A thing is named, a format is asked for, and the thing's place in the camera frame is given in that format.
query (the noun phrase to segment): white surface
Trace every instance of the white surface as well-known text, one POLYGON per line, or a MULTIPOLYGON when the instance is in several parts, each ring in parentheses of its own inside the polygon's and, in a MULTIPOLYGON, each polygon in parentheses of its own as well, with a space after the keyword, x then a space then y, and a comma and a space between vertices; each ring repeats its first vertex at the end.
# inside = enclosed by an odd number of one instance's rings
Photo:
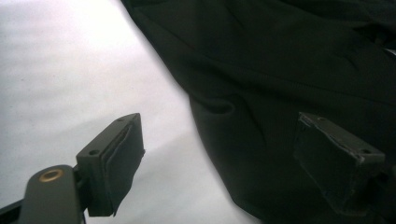
POLYGON ((116 0, 1 0, 0 96, 0 207, 138 112, 147 153, 133 188, 116 217, 88 223, 257 223, 228 199, 187 96, 116 0))

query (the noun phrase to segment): screw hole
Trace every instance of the screw hole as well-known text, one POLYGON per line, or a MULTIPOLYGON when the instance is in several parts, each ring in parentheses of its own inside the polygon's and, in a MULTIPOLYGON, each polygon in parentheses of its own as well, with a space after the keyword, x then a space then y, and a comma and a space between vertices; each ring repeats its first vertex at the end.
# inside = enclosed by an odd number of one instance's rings
POLYGON ((364 154, 371 154, 372 152, 369 149, 361 149, 361 152, 364 154))
POLYGON ((40 182, 46 183, 58 179, 64 174, 61 169, 50 170, 40 176, 40 182))
POLYGON ((96 154, 98 154, 99 153, 99 150, 92 150, 92 151, 90 151, 90 155, 91 156, 94 156, 94 155, 96 155, 96 154))

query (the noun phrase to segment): brass screw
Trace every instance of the brass screw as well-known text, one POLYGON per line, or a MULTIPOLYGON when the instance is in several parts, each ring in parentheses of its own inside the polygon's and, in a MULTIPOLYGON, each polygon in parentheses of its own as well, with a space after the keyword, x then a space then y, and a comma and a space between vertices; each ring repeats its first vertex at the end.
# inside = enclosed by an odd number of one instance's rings
POLYGON ((40 182, 47 183, 53 180, 58 179, 64 174, 64 171, 61 169, 55 169, 47 171, 46 173, 42 174, 38 179, 40 182))

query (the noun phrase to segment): black fabric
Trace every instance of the black fabric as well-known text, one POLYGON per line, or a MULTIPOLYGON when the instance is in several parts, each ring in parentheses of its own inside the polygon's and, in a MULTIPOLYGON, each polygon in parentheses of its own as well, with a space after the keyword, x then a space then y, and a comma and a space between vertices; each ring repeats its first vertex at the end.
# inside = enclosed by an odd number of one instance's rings
POLYGON ((298 112, 328 118, 396 162, 392 0, 122 0, 191 98, 234 202, 264 223, 336 215, 292 157, 298 112))

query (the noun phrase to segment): dark cloth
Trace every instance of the dark cloth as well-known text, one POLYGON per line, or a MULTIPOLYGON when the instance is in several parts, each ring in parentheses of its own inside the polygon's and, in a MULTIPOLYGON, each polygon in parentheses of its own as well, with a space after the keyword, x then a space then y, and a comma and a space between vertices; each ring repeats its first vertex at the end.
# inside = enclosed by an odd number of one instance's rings
POLYGON ((175 80, 233 201, 264 223, 335 214, 293 158, 299 111, 396 163, 393 0, 122 0, 175 80))

